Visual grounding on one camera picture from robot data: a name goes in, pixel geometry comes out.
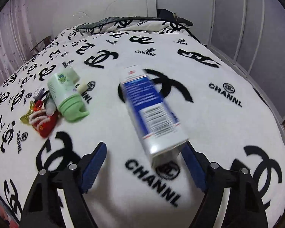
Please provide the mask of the logo print pillow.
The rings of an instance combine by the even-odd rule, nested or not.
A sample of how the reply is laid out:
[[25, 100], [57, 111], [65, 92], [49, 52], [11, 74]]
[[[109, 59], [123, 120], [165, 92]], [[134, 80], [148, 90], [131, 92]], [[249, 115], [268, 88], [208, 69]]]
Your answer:
[[97, 34], [119, 31], [147, 31], [161, 32], [186, 30], [193, 26], [193, 23], [183, 18], [162, 19], [158, 17], [107, 17], [98, 22], [81, 24], [76, 31]]

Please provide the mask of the yellow hair clip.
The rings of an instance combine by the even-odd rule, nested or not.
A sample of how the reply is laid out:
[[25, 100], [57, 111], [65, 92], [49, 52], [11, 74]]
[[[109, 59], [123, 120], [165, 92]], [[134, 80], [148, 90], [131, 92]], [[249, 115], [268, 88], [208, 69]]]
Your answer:
[[35, 102], [34, 101], [30, 101], [30, 108], [28, 110], [28, 112], [26, 114], [24, 114], [21, 118], [20, 121], [23, 124], [29, 125], [30, 124], [30, 116], [36, 111], [35, 108]]

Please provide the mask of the dark clothing by pillow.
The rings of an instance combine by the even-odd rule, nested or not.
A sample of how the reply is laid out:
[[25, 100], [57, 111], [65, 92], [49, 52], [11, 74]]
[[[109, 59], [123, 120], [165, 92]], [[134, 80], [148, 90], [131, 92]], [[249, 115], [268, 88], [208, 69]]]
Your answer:
[[193, 26], [193, 23], [191, 21], [188, 21], [187, 19], [184, 19], [182, 17], [178, 17], [175, 13], [166, 9], [157, 9], [156, 16], [157, 18], [178, 22], [189, 27]]

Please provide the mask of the pink window curtain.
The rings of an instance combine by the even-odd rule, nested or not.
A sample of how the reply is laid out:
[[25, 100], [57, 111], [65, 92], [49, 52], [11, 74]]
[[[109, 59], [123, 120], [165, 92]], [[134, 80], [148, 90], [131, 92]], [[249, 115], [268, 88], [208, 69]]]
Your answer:
[[32, 58], [28, 8], [28, 0], [9, 0], [0, 12], [0, 86]]

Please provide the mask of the blue white carton box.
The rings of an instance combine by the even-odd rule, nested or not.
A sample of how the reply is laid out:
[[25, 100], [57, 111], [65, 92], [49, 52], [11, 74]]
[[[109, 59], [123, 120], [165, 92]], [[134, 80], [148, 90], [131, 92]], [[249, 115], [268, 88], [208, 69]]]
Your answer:
[[147, 73], [138, 65], [122, 69], [120, 88], [151, 166], [175, 160], [188, 136]]

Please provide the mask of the white glossy headboard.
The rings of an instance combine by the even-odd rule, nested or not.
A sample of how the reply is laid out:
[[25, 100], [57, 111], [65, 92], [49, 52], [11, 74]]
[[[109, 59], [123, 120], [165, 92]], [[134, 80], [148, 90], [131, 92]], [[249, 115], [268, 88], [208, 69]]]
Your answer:
[[52, 33], [107, 17], [156, 17], [156, 0], [63, 0], [53, 14]]

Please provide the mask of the green white pump bottle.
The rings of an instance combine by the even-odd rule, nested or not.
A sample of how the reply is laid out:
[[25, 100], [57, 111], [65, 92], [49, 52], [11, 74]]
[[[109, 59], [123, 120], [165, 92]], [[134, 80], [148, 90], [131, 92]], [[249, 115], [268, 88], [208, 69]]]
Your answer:
[[47, 82], [51, 97], [63, 118], [69, 122], [78, 121], [89, 115], [80, 92], [75, 87], [80, 77], [68, 66], [54, 73]]

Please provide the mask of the white black logo blanket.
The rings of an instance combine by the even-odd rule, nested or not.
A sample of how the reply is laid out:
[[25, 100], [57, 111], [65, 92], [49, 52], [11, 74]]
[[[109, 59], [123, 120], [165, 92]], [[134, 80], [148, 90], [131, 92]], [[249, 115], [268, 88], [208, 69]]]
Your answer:
[[[171, 108], [118, 89], [142, 68]], [[21, 122], [33, 92], [71, 67], [89, 87], [88, 116], [60, 118], [48, 137]], [[104, 142], [108, 156], [86, 201], [100, 227], [187, 227], [202, 192], [182, 157], [153, 168], [142, 142], [162, 139], [179, 123], [193, 147], [223, 168], [250, 169], [273, 227], [285, 208], [285, 147], [276, 120], [243, 77], [184, 31], [90, 34], [66, 29], [36, 57], [9, 63], [0, 47], [0, 215], [17, 227], [39, 169], [56, 170]]]

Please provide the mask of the grey panelled wardrobe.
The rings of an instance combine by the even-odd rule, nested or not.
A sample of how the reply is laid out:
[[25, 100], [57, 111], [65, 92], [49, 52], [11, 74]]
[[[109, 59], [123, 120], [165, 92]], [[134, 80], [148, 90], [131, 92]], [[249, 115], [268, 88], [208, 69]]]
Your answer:
[[210, 48], [238, 67], [285, 121], [285, 8], [279, 0], [213, 0]]

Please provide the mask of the small white square cap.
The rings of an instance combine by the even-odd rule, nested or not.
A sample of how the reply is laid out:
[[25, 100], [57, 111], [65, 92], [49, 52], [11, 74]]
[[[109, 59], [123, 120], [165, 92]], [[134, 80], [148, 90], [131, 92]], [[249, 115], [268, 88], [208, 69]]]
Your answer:
[[32, 95], [34, 100], [40, 100], [44, 94], [44, 91], [45, 91], [44, 88], [37, 88]]

